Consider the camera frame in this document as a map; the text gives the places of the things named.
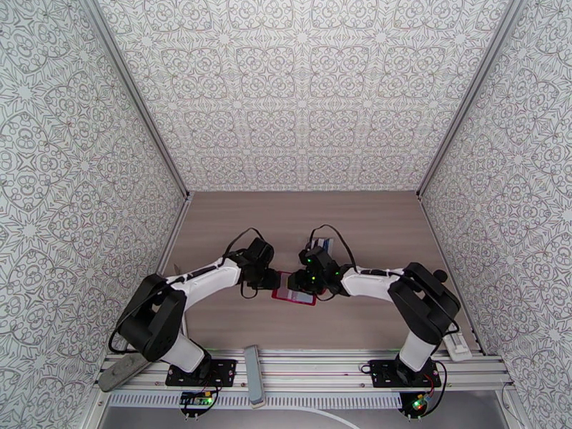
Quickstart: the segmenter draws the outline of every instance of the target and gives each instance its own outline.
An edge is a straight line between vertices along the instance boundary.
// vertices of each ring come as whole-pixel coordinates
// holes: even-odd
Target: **wire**
[[[513,384],[513,383],[505,383],[505,385],[503,385],[503,389],[502,389],[502,391],[500,392],[500,398],[501,398],[500,401],[503,403],[503,408],[506,409],[506,412],[509,413],[509,414],[511,414],[511,415],[513,416],[513,418],[518,422],[518,424],[521,425],[523,428],[526,429],[526,425],[521,421],[520,418],[518,418],[516,415],[514,415],[514,414],[511,412],[511,407],[508,406],[507,402],[505,402],[505,389],[506,389],[509,385],[512,385],[512,384]]]
[[[327,302],[327,301],[331,301],[332,299],[334,299],[335,295],[332,293],[332,296],[327,297],[326,299],[320,299],[317,295],[316,295],[316,299],[322,302]]]
[[[256,296],[258,296],[258,287],[255,288],[255,293],[253,296],[245,296],[245,282],[241,281],[240,282],[240,296],[242,296],[245,299],[254,299],[254,298],[256,298]]]
[[[217,402],[219,400],[220,390],[222,390],[222,387],[217,387],[217,386],[214,387],[214,391],[216,392],[217,397],[215,397],[215,399],[212,401],[212,403],[209,405],[209,407],[206,410],[204,410],[202,415],[206,414],[208,411],[210,411],[210,408],[212,408],[213,406],[215,406],[217,404]]]
[[[338,417],[336,414],[331,414],[331,413],[327,413],[326,411],[322,411],[322,410],[317,410],[314,408],[286,408],[286,407],[275,407],[275,406],[263,406],[261,408],[259,408],[260,410],[268,410],[268,411],[280,411],[280,410],[291,410],[291,411],[304,411],[306,413],[312,413],[312,414],[318,414],[321,415],[323,417],[327,417],[327,418],[331,418],[332,420],[335,420],[339,423],[342,423],[343,425],[346,425],[347,427],[351,428],[351,429],[360,429],[359,426],[354,425],[352,422],[347,421],[344,418]]]
[[[433,384],[433,379],[431,379],[431,376],[428,376],[427,373],[423,373],[423,376],[429,379],[429,382],[431,383],[431,391],[429,392],[429,397],[432,397],[433,393],[435,392],[435,385]]]
[[[159,287],[157,290],[155,290],[153,293],[151,293],[149,296],[147,296],[145,299],[143,299],[139,304],[137,304],[137,306],[135,306],[135,308],[133,308],[133,310],[129,311],[125,316],[123,316],[119,321],[117,321],[117,325],[113,329],[113,332],[109,336],[109,340],[107,341],[107,347],[111,352],[117,353],[120,355],[125,355],[127,353],[138,353],[139,352],[138,350],[135,350],[135,349],[123,349],[123,350],[115,349],[115,347],[113,347],[113,339],[115,338],[115,335],[119,332],[119,329],[123,325],[123,322],[125,322],[125,320],[129,316],[131,316],[134,312],[136,312],[139,308],[141,308],[141,306],[143,306],[144,303],[149,302],[152,298],[157,296],[159,293],[161,293],[163,290],[165,290],[169,286],[170,286],[170,284],[167,284],[167,282],[164,282],[161,287]]]
[[[334,230],[335,234],[337,234],[337,236],[340,238],[340,241],[341,241],[342,245],[344,245],[344,248],[345,248],[345,250],[347,251],[347,255],[350,256],[350,261],[352,262],[352,268],[354,269],[354,271],[357,272],[357,271],[358,271],[358,266],[355,264],[355,258],[353,257],[352,250],[351,250],[350,247],[347,245],[347,243],[345,242],[345,240],[344,240],[344,238],[342,237],[342,235],[340,234],[340,232],[339,232],[337,229],[335,229],[335,227],[333,227],[332,225],[330,225],[330,224],[323,224],[323,225],[320,225],[319,227],[313,229],[312,232],[310,233],[310,240],[308,241],[309,246],[312,246],[312,239],[314,239],[314,233],[315,233],[317,230],[320,230],[320,229],[322,229],[322,228],[324,228],[324,227],[328,227],[328,228],[331,228],[332,230]]]
[[[441,390],[441,394],[439,395],[439,398],[437,399],[437,403],[435,404],[435,406],[432,407],[425,414],[423,414],[422,417],[425,417],[425,416],[431,414],[433,411],[435,411],[437,409],[437,407],[441,403],[441,400],[443,399],[443,396],[445,395],[445,389],[447,388],[447,379],[448,379],[447,368],[445,367],[445,365],[441,361],[435,361],[435,362],[437,364],[440,364],[441,367],[443,368],[443,372],[445,372],[445,379],[443,380],[443,389]]]
[[[228,257],[228,254],[230,253],[230,250],[232,249],[232,246],[236,243],[236,241],[238,239],[240,239],[242,236],[244,236],[246,233],[248,233],[250,230],[256,232],[256,234],[258,235],[258,237],[260,237],[260,239],[264,240],[266,242],[266,240],[264,239],[264,237],[260,234],[260,231],[258,231],[256,228],[254,227],[248,227],[245,231],[243,231],[242,233],[240,233],[238,236],[236,236],[227,246],[227,249],[225,250],[225,253],[222,255],[222,261],[221,263],[219,263],[218,267],[222,266],[222,263],[225,262],[225,260]]]

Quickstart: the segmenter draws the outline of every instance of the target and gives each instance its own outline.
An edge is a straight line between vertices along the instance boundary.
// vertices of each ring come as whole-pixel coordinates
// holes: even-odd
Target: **aluminum rail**
[[[360,372],[360,367],[368,360],[393,359],[395,355],[395,352],[369,350],[263,350],[260,364],[267,392],[418,391],[419,388],[374,388],[370,376]],[[212,356],[237,360],[234,386],[225,391],[248,391],[242,350],[213,351]],[[109,355],[102,371],[121,357]],[[512,382],[504,362],[497,356],[475,353],[471,360],[455,363],[446,352],[437,352],[435,359],[447,368],[447,389],[451,391],[500,390]],[[167,363],[152,363],[118,390],[189,390],[189,387],[167,387],[164,382],[168,370]]]

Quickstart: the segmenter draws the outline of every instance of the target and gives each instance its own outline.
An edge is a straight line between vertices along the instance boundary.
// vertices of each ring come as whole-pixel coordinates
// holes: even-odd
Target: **ornate floral pattern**
[[[312,25],[317,29],[369,29],[378,15],[378,0],[312,0]]]
[[[311,147],[349,147],[355,139],[358,111],[311,111],[308,125]]]
[[[363,92],[363,74],[369,58],[370,51],[363,46],[312,48],[310,95],[318,98],[359,97]]]
[[[216,50],[165,49],[161,51],[161,59],[178,98],[222,99],[227,96],[227,85],[220,76],[222,62]]]
[[[312,185],[347,183],[350,159],[346,156],[314,156],[308,159],[308,182]]]
[[[294,19],[292,0],[228,0],[227,10],[232,28],[240,31],[287,29]]]
[[[77,0],[0,16],[0,427],[75,428],[182,195]]]
[[[296,145],[296,116],[293,111],[251,111],[247,114],[253,147]]]
[[[296,157],[257,157],[255,167],[258,182],[269,188],[280,189],[281,186],[287,188],[297,183]]]
[[[238,157],[205,157],[202,165],[207,170],[208,181],[214,185],[246,182],[244,162]]]
[[[429,97],[444,59],[443,47],[390,47],[383,63],[385,74],[378,87],[378,96],[411,99]]]
[[[371,116],[368,146],[405,147],[415,137],[415,129],[421,120],[419,111],[376,111]]]
[[[184,120],[197,148],[234,148],[238,145],[235,121],[230,112],[187,112]]]
[[[506,2],[99,0],[159,133],[198,190],[267,190],[257,160],[292,156],[298,173],[281,178],[295,180],[293,190],[415,189]],[[223,114],[224,126],[204,127]],[[399,119],[381,125],[390,114]],[[412,149],[414,161],[398,164]],[[362,161],[380,154],[395,157],[398,177],[363,173]],[[345,184],[316,184],[310,161],[324,156],[349,158]],[[240,176],[205,166],[223,158],[241,162]]]
[[[401,156],[367,156],[361,161],[358,181],[361,184],[377,184],[380,180],[387,180],[397,184],[400,170],[403,165]]]
[[[572,427],[570,6],[528,1],[423,195],[481,342],[542,429]]]
[[[237,49],[237,66],[242,74],[242,93],[250,99],[293,97],[294,51],[290,47]]]

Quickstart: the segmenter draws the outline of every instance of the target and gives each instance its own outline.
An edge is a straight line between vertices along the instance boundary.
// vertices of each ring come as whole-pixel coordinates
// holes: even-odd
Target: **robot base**
[[[412,370],[409,370],[408,379],[405,379],[405,376],[403,376],[404,367],[399,360],[370,360],[368,365],[370,367],[369,374],[371,375],[374,388],[414,387],[429,390],[431,388],[431,382],[433,382],[434,388],[441,386],[437,365],[432,360],[427,360],[420,372],[414,373]]]

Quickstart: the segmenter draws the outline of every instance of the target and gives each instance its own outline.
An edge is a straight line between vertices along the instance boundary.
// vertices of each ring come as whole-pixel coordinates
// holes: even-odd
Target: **metal mounting plate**
[[[212,360],[209,374],[201,379],[194,372],[186,373],[176,365],[171,365],[167,372],[165,385],[167,387],[232,387],[236,369],[236,360]]]
[[[431,369],[426,373],[430,380],[424,375],[418,376],[411,384],[405,384],[398,376],[396,370],[395,359],[393,360],[370,360],[370,374],[373,386],[375,388],[408,388],[416,387],[428,390],[433,387],[441,386],[441,379],[437,371],[437,365],[431,361]]]

